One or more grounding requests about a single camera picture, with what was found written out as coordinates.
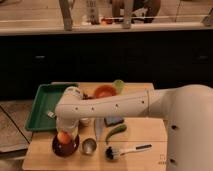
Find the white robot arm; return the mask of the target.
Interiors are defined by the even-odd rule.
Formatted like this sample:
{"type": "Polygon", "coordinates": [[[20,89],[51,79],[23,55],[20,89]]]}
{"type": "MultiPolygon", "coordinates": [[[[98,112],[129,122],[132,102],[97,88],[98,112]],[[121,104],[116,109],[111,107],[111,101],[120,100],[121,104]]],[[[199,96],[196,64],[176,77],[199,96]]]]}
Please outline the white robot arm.
{"type": "Polygon", "coordinates": [[[168,122],[166,171],[213,171],[213,88],[186,85],[84,100],[67,88],[57,118],[106,116],[162,118],[168,122]]]}

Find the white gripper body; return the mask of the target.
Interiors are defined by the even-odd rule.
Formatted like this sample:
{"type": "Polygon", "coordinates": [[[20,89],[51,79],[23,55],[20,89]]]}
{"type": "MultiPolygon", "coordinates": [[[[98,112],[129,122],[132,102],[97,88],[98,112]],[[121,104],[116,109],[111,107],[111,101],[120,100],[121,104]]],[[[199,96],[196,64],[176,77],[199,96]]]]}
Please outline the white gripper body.
{"type": "Polygon", "coordinates": [[[69,135],[77,135],[78,134],[78,125],[79,121],[76,119],[57,119],[57,130],[65,131],[69,135]]]}

